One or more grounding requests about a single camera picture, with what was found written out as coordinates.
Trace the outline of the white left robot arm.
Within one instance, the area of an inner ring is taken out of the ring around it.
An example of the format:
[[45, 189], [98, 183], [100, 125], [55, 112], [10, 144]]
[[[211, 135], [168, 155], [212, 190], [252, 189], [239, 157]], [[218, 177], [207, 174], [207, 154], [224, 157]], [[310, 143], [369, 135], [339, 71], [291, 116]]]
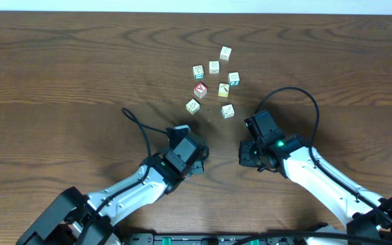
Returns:
[[173, 192], [203, 171], [209, 148], [190, 133], [142, 161], [130, 177], [83, 195], [64, 190], [20, 236], [18, 244], [121, 244], [115, 226], [137, 209]]

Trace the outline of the wooden block ladybug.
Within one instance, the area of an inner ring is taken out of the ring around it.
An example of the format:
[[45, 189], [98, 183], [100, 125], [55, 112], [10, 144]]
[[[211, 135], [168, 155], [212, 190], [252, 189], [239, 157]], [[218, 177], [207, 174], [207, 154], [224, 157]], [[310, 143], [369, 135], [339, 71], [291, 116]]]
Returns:
[[195, 99], [191, 99], [186, 104], [186, 110], [191, 114], [195, 114], [199, 109], [200, 109], [200, 104]]

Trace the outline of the wooden block bee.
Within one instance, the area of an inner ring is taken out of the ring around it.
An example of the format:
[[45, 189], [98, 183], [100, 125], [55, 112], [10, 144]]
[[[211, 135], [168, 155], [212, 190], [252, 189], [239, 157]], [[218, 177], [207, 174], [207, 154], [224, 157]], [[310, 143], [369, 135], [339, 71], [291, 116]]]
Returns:
[[222, 115], [223, 115], [223, 118], [224, 118], [224, 119], [226, 119], [226, 118], [231, 118], [231, 117], [233, 117], [234, 114], [235, 114], [235, 110], [234, 110], [232, 104], [224, 105], [224, 106], [221, 108], [221, 112], [222, 112]]

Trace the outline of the teal block umbrella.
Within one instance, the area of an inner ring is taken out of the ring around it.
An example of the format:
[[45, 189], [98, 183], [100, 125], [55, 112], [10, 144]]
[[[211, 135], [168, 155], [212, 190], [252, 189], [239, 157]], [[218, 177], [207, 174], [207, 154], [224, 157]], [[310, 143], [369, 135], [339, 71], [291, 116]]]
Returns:
[[240, 84], [240, 75], [238, 72], [228, 74], [228, 81], [230, 86], [238, 86]]

